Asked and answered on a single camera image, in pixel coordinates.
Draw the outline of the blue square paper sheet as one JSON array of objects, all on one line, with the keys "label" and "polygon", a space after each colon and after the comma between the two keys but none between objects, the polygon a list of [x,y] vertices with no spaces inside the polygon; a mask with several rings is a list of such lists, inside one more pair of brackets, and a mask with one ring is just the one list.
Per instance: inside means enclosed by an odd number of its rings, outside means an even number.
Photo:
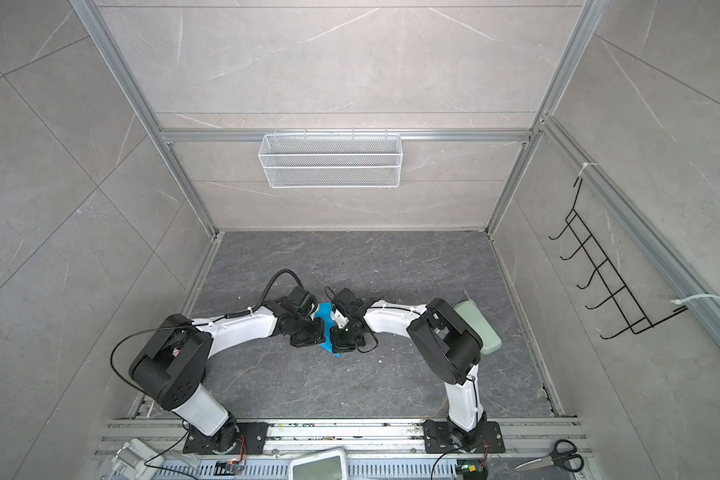
[{"label": "blue square paper sheet", "polygon": [[339,358],[340,354],[333,352],[333,345],[331,342],[331,328],[335,326],[335,322],[331,318],[331,313],[332,307],[330,303],[320,303],[318,309],[314,313],[314,318],[321,319],[323,321],[324,341],[320,344],[320,347],[336,358]]}]

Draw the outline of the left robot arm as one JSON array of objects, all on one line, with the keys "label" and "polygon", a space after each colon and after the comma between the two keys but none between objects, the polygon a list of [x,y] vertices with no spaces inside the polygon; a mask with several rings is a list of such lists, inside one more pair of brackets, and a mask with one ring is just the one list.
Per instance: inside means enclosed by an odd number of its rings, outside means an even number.
[{"label": "left robot arm", "polygon": [[286,296],[215,319],[167,317],[132,361],[128,374],[146,396],[179,416],[192,434],[227,450],[237,435],[236,419],[202,385],[212,356],[243,343],[287,335],[296,347],[324,341],[314,295],[296,286]]}]

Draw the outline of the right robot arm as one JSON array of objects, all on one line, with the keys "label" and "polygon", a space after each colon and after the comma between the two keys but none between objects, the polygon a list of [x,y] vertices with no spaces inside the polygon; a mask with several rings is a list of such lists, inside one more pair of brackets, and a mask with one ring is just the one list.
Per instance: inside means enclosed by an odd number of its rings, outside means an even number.
[{"label": "right robot arm", "polygon": [[329,298],[333,353],[369,353],[374,347],[369,347],[367,340],[377,346],[380,333],[410,339],[430,370],[444,382],[452,443],[466,449],[479,442],[479,428],[486,422],[477,391],[484,342],[471,322],[441,298],[407,306],[361,299],[347,288],[330,292]]}]

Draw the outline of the white display device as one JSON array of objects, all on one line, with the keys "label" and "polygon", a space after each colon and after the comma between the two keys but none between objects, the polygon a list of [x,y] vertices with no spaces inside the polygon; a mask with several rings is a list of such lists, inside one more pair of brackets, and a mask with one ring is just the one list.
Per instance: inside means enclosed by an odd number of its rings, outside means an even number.
[{"label": "white display device", "polygon": [[289,480],[348,480],[346,452],[334,448],[293,459],[287,475]]}]

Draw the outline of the small orange circuit board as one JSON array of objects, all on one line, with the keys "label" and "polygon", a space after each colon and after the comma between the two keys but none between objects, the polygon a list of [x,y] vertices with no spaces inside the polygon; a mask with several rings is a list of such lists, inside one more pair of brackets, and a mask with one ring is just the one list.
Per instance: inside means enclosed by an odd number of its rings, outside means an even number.
[{"label": "small orange circuit board", "polygon": [[246,470],[245,460],[217,461],[214,466],[215,476],[238,476]]}]

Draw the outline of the small green circuit board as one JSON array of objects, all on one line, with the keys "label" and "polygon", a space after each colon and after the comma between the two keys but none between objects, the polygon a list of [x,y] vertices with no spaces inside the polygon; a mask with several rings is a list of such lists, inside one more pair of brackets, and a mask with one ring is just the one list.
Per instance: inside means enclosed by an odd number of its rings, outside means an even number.
[{"label": "small green circuit board", "polygon": [[466,462],[456,465],[456,474],[462,480],[486,480],[488,469],[483,462]]}]

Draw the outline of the white clamp device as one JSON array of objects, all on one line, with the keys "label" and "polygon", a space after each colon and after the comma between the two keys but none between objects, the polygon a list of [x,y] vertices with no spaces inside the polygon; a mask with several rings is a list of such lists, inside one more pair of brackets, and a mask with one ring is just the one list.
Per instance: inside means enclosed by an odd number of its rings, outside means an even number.
[{"label": "white clamp device", "polygon": [[112,459],[111,479],[149,480],[158,473],[164,456],[143,441],[133,438]]}]

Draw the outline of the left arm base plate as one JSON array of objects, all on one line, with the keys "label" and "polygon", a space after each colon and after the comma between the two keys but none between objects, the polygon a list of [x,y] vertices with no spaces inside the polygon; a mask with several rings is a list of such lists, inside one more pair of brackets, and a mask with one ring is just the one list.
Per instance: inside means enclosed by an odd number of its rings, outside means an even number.
[{"label": "left arm base plate", "polygon": [[247,454],[263,453],[269,424],[266,422],[227,421],[219,431],[206,436],[199,429],[190,426],[183,446],[184,454],[239,455],[242,449]]}]

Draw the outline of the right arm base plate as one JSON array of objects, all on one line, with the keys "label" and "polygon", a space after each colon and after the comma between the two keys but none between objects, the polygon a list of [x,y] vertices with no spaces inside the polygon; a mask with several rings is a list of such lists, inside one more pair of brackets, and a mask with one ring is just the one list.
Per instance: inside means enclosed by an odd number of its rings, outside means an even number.
[{"label": "right arm base plate", "polygon": [[466,453],[501,454],[506,452],[500,425],[481,419],[476,427],[466,432],[450,421],[428,419],[421,424],[425,451],[442,454],[455,450]]}]

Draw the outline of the black handled scissors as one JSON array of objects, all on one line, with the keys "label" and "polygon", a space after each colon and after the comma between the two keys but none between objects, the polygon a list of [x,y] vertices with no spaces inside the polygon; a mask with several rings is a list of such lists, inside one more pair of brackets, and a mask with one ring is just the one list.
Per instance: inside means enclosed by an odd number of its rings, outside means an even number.
[{"label": "black handled scissors", "polygon": [[557,440],[552,450],[544,457],[533,459],[518,465],[518,472],[557,467],[570,473],[579,473],[584,469],[585,461],[575,443],[567,439]]}]

